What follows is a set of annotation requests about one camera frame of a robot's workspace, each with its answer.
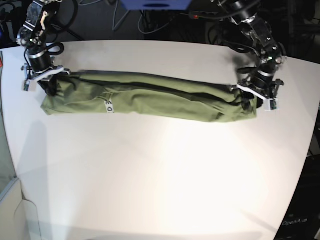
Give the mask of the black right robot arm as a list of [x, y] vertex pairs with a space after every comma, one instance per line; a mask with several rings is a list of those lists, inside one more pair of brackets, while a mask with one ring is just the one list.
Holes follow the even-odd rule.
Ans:
[[71, 73], [62, 65], [54, 65], [54, 58], [65, 50], [64, 44], [46, 43], [61, 3], [61, 0], [33, 0], [27, 8], [25, 22], [16, 39], [17, 44], [24, 48], [25, 64], [21, 70], [25, 74], [25, 92], [40, 86], [48, 96], [54, 97], [58, 92], [57, 76]]

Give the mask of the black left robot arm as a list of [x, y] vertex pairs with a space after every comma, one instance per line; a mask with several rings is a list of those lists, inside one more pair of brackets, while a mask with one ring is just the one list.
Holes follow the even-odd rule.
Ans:
[[271, 112], [279, 108], [278, 91], [284, 82], [275, 79], [275, 75], [286, 59], [286, 51], [273, 38], [270, 25], [258, 15], [258, 4], [258, 0], [219, 0], [217, 5], [224, 13], [217, 17], [229, 19], [251, 40], [250, 45], [230, 40], [224, 42], [239, 51], [250, 50], [255, 54], [255, 66], [237, 69], [237, 73], [245, 78], [239, 80], [236, 87], [257, 97], [265, 110]]

